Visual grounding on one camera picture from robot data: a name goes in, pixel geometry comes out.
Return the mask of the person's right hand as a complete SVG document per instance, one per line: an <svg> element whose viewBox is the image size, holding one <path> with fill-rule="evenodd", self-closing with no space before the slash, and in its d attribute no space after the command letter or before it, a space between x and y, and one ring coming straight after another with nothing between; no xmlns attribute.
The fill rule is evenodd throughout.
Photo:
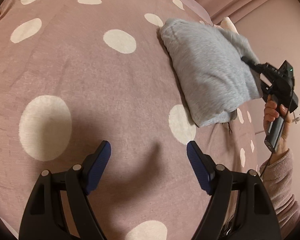
<svg viewBox="0 0 300 240"><path fill-rule="evenodd" d="M286 116L285 125L283 127L283 131L281 134L281 139L279 140L277 151L271 155L269 158L269 165L280 160L285 154L288 152L289 147L287 145L289 128L292 123L291 114L288 112L288 109L284 106L280 106L280 111L283 116ZM264 131L268 131L268 127L271 122L275 121L275 119L279 118L280 114L277 111L277 103L271 99L271 96L268 96L267 102L264 106L264 117L263 117L263 127Z"/></svg>

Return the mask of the pink sweater right forearm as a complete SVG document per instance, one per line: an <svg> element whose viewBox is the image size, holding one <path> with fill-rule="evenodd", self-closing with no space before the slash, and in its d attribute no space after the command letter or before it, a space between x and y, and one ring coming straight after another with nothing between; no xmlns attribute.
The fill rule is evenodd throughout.
<svg viewBox="0 0 300 240"><path fill-rule="evenodd" d="M277 215L282 238L286 238L300 221L300 205L292 193L292 151L288 150L271 165L263 163L260 172L263 172L263 184Z"/></svg>

